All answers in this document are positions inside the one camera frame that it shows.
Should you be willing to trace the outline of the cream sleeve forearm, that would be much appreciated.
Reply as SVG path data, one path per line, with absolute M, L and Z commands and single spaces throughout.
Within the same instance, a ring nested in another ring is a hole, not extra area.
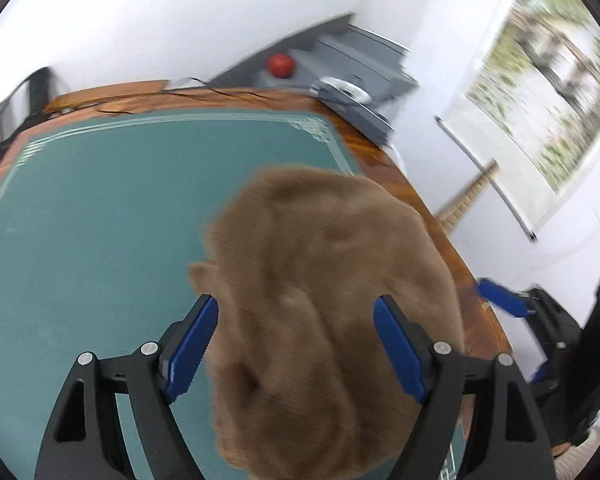
M 574 480 L 585 468 L 600 445 L 600 427 L 593 426 L 580 445 L 570 445 L 562 454 L 554 458 L 556 478 Z

